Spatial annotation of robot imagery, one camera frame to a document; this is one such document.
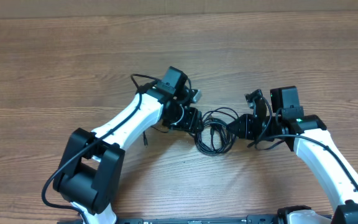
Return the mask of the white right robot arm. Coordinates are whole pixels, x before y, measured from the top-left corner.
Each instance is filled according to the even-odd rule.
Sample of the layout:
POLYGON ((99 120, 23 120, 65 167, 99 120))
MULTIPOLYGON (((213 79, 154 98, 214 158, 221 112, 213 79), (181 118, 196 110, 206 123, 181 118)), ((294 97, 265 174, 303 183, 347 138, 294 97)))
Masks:
POLYGON ((306 116, 297 97, 246 95, 251 114, 227 126, 235 136, 257 147, 262 141, 286 143, 312 171, 334 211, 331 218, 297 205, 277 211, 279 223, 358 223, 358 173, 336 147, 326 125, 316 115, 306 116))

